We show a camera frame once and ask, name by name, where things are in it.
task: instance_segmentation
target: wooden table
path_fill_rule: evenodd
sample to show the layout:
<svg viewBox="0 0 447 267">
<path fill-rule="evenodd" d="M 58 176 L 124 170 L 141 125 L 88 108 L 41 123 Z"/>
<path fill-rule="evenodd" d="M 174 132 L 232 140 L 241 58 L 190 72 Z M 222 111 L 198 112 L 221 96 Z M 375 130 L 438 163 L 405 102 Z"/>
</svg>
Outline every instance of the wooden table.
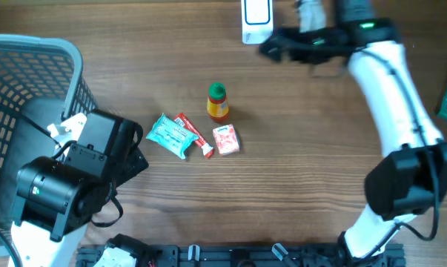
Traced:
<svg viewBox="0 0 447 267">
<path fill-rule="evenodd" d="M 274 6 L 277 24 L 297 23 L 291 1 Z M 447 0 L 375 6 L 398 24 L 432 112 L 447 82 Z M 358 218 L 363 180 L 381 160 L 361 90 L 350 76 L 312 79 L 307 66 L 262 58 L 241 42 L 240 12 L 239 1 L 0 7 L 0 33 L 77 45 L 99 104 L 146 132 L 162 113 L 185 112 L 214 144 L 208 87 L 219 81 L 228 89 L 241 152 L 205 159 L 193 146 L 180 160 L 145 140 L 149 169 L 119 188 L 125 215 L 109 229 L 90 226 L 82 244 L 103 244 L 118 233 L 177 245 L 333 242 Z M 339 65 L 318 72 L 333 74 Z M 447 139 L 447 122 L 435 122 Z M 96 219 L 115 216 L 106 206 Z M 412 224 L 427 233 L 431 213 Z M 447 197 L 435 241 L 406 230 L 395 241 L 405 244 L 410 266 L 447 266 Z"/>
</svg>

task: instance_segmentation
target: bottle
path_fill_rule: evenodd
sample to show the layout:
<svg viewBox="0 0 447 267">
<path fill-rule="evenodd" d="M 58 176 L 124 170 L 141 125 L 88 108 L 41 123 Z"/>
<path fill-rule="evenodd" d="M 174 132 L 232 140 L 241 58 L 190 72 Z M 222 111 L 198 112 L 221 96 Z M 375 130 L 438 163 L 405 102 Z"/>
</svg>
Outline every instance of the bottle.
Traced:
<svg viewBox="0 0 447 267">
<path fill-rule="evenodd" d="M 213 121 L 222 123 L 228 119 L 229 107 L 225 86 L 216 82 L 208 89 L 207 111 Z"/>
</svg>

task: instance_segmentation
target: gray basket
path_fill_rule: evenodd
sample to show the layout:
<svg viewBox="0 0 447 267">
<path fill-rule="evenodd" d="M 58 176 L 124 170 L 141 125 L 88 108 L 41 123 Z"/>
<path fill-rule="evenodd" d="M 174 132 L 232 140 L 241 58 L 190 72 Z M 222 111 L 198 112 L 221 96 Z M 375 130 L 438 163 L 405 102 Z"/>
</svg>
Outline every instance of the gray basket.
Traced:
<svg viewBox="0 0 447 267">
<path fill-rule="evenodd" d="M 96 100 L 82 70 L 82 55 L 65 40 L 0 35 L 0 228 L 6 236 L 17 171 L 38 156 L 51 156 L 55 146 L 23 117 L 46 128 L 88 114 Z"/>
</svg>

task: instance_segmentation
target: green bottle cap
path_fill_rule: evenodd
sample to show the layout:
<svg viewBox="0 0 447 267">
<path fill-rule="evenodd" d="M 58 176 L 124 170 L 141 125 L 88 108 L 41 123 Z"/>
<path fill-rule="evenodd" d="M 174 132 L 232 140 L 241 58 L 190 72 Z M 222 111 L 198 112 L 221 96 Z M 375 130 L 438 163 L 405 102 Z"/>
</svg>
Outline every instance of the green bottle cap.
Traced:
<svg viewBox="0 0 447 267">
<path fill-rule="evenodd" d="M 222 100 L 226 96 L 225 86 L 219 82 L 215 82 L 210 86 L 210 89 L 208 89 L 208 94 L 212 99 Z"/>
</svg>

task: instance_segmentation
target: yellow label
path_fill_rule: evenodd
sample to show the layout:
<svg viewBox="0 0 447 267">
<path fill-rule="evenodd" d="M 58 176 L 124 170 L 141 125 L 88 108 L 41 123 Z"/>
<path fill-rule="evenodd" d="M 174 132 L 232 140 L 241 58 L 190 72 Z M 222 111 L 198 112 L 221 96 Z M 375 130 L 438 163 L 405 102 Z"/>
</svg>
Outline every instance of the yellow label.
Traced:
<svg viewBox="0 0 447 267">
<path fill-rule="evenodd" d="M 207 100 L 207 111 L 210 116 L 216 118 L 223 117 L 228 113 L 228 101 L 225 100 L 221 104 L 214 104 L 210 100 Z"/>
</svg>

